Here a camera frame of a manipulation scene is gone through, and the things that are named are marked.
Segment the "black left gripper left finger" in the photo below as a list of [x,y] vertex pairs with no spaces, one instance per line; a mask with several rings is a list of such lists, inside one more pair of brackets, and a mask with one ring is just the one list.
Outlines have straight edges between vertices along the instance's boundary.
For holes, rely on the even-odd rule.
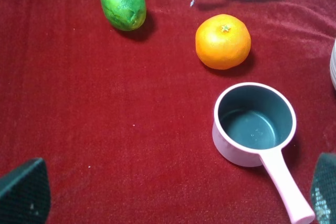
[[45,223],[50,206],[43,158],[32,158],[1,177],[1,223]]

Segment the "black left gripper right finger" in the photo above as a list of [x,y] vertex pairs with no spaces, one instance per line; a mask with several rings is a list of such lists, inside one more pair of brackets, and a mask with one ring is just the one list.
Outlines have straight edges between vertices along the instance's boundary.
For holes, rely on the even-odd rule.
[[317,161],[311,201],[318,223],[335,223],[335,153],[322,153]]

